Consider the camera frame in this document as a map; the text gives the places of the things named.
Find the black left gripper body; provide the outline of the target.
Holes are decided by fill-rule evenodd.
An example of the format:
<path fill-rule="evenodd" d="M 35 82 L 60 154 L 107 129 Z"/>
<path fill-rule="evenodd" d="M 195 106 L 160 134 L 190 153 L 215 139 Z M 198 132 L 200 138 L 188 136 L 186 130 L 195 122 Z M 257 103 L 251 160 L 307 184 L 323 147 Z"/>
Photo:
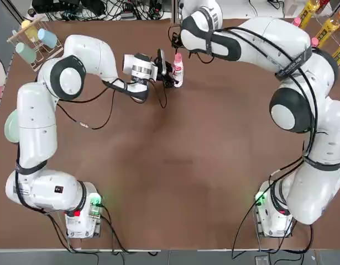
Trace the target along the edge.
<path fill-rule="evenodd" d="M 166 71 L 166 61 L 154 61 L 153 66 L 156 72 L 154 80 L 163 82 L 163 77 L 170 76 L 170 73 Z"/>

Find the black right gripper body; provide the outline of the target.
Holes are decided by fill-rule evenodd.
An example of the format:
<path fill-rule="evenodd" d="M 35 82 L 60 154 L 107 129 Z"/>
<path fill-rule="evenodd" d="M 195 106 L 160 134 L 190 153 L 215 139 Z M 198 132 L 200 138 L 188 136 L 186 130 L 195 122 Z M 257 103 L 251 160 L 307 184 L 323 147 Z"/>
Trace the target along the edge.
<path fill-rule="evenodd" d="M 184 46 L 183 46 L 183 43 L 181 41 L 181 36 L 180 34 L 176 33 L 176 32 L 173 32 L 172 33 L 172 47 L 175 49 L 175 50 L 178 50 L 178 49 L 182 49 Z"/>

